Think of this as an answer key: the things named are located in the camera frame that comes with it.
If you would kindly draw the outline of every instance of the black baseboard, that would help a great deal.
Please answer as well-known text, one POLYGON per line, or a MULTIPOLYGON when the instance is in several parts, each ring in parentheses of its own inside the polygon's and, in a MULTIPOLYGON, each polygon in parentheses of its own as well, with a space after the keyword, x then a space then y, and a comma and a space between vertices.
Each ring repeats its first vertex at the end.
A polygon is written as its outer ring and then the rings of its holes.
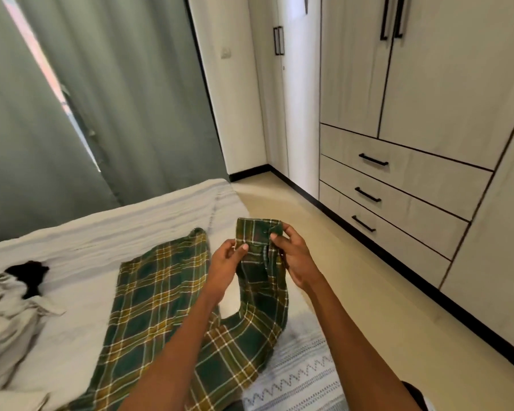
POLYGON ((229 174, 228 179, 231 182, 236 182, 241 179, 250 178, 251 176, 255 176, 257 174, 271 172, 272 168, 273 167, 270 164, 263 164, 262 166, 252 167, 251 169, 229 174))
POLYGON ((457 303, 447 297, 444 293, 440 292, 432 284, 425 281, 424 278, 419 276, 412 269, 407 267, 404 263, 399 261, 396 257, 385 251, 383 248, 378 246, 375 242, 369 239, 366 235, 354 228, 350 223, 345 221, 342 217, 337 215, 335 212, 324 206, 318 199, 308 194, 300 186, 296 185, 293 181, 288 179, 274 167, 269 166, 269 170, 283 180, 287 185, 291 186, 297 193, 307 199, 310 203, 320 209, 326 214, 331 220, 337 225, 343 228, 346 232, 351 234, 354 238, 362 243, 367 249, 381 258, 384 262, 390 265, 405 279, 410 281, 424 294, 438 303, 442 308, 449 312, 453 317, 459 320, 462 324, 468 327, 474 332, 479 338, 485 341, 489 346, 493 347, 497 352, 503 355, 511 364, 514 365, 514 346, 504 340, 497 333, 489 329, 486 325, 480 322, 476 317, 471 315, 468 311, 464 310, 457 303))

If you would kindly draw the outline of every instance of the black handle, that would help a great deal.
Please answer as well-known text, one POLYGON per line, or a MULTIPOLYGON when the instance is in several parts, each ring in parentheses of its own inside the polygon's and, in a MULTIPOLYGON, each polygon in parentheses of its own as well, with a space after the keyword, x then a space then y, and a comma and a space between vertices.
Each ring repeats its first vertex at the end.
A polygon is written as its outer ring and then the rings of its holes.
POLYGON ((381 37, 380 40, 387 41, 389 38, 385 35, 386 30, 386 17, 389 15, 389 1, 385 0, 385 6, 383 7, 383 22, 381 23, 381 37))
POLYGON ((359 157, 365 159, 365 160, 369 160, 370 162, 373 162, 375 164, 379 164, 381 166, 388 166, 389 165, 389 162, 381 162, 379 160, 375 160, 373 157, 367 157, 364 153, 361 153, 361 154, 358 154, 359 157))
POLYGON ((367 226, 366 224, 364 224, 360 219, 358 219, 358 218, 356 217, 356 215, 354 215, 354 216, 352 217, 352 219, 354 219, 356 222, 358 222, 360 225, 362 225, 365 229, 367 229, 367 230, 368 230, 368 231, 370 231, 370 232, 375 232, 375 231, 377 230, 377 229, 375 229, 375 228, 370 228, 369 226, 367 226))
POLYGON ((286 54, 286 46, 284 45, 284 28, 283 26, 278 26, 278 46, 280 47, 280 55, 283 56, 286 54))
POLYGON ((365 192, 364 192, 362 189, 360 189, 359 187, 356 187, 354 190, 355 190, 356 192, 358 192, 359 194, 363 194, 365 197, 370 198, 370 199, 371 199, 372 201, 374 201, 374 202, 380 202, 380 201, 382 200, 382 199, 377 199, 376 197, 373 197, 373 196, 371 196, 370 194, 365 193, 365 192))
POLYGON ((403 34, 400 32, 402 27, 402 13, 403 13, 403 3, 405 0, 398 0, 398 6, 396 8, 396 20, 394 20, 394 37, 396 39, 401 39, 403 34))
POLYGON ((280 44, 280 32, 278 31, 278 27, 274 27, 272 31, 274 33, 274 54, 279 56, 280 52, 278 51, 278 45, 280 44))

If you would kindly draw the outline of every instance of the person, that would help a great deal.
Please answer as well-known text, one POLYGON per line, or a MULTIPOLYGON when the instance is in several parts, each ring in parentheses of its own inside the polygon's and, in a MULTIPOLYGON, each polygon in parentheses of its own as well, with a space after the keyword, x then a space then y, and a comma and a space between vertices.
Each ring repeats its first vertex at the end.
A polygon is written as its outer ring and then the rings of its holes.
MULTIPOLYGON (((409 388, 346 313, 314 263, 305 240, 287 223, 283 223, 283 230, 289 239, 277 234, 271 234, 271 239, 285 252, 293 282, 312 302, 350 410, 422 410, 409 388)), ((184 408, 208 318, 248 251, 247 244, 234 250, 235 242, 226 240, 213 254, 206 283, 196 303, 124 400, 120 411, 179 411, 184 408)))

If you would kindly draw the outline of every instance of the green plaid shirt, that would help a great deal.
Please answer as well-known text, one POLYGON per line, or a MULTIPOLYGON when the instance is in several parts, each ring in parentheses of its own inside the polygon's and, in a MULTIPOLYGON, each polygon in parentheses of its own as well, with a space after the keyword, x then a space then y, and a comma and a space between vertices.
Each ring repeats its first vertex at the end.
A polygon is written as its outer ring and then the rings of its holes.
MULTIPOLYGON (((238 400, 266 366, 286 326, 286 270, 271 232, 282 234, 280 221, 238 219, 236 247, 249 244, 236 269, 240 310, 225 319, 219 309, 213 311, 187 409, 220 411, 238 400)), ((118 409, 187 316, 206 282, 209 260, 206 233, 196 228, 120 266, 90 386, 63 410, 118 409)))

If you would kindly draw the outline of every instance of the hand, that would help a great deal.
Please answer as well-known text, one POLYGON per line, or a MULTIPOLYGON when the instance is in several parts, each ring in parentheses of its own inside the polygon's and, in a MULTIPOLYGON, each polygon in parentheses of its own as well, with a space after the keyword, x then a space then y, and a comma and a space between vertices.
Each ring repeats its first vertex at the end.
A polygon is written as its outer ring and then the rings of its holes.
POLYGON ((211 297, 214 305, 219 304, 224 297, 228 285, 236 274, 236 266, 248 253, 247 244, 243 244, 236 251, 234 244, 236 244, 235 239, 227 239, 212 255, 203 291, 211 297))
POLYGON ((270 238, 286 253, 287 268, 293 282, 308 293, 311 287, 323 278, 322 273, 314 263, 302 236, 285 222, 282 222, 282 227, 289 239, 275 233, 270 234, 270 238))

